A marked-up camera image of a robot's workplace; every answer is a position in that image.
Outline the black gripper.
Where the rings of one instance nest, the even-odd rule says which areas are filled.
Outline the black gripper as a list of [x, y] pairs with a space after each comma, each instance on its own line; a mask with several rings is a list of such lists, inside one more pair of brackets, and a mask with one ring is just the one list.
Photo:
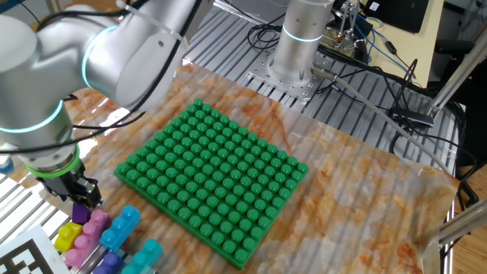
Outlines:
[[85, 167], [75, 167], [63, 174], [36, 172], [36, 177], [44, 188], [62, 201], [70, 199], [77, 203], [76, 193], [80, 194], [80, 201], [89, 209], [95, 209], [102, 204], [102, 196], [98, 188], [98, 181], [93, 178], [82, 177]]

